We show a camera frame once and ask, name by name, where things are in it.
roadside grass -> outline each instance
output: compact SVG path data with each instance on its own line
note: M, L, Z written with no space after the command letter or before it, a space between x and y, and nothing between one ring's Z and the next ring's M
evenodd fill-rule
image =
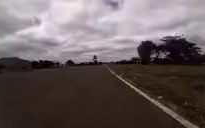
M205 66L110 65L118 75L205 127Z

road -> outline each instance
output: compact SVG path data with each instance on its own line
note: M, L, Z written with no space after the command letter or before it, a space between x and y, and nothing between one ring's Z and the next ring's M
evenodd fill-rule
M0 128L183 128L105 67L0 75Z

treeline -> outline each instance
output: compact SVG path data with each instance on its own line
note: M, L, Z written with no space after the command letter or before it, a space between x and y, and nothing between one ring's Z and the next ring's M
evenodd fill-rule
M31 67L33 69L57 68L61 66L62 64L60 64L58 61L39 60L31 62Z
M137 47L141 64L205 64L205 53L182 36L167 36L161 44L142 41Z

dry grass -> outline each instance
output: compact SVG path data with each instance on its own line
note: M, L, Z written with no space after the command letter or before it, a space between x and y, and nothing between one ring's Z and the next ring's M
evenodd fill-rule
M111 65L153 98L205 127L205 66Z

cloudy sky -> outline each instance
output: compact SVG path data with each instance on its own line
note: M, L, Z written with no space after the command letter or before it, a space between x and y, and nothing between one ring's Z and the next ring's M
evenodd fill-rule
M0 0L0 57L127 59L176 34L205 50L205 0Z

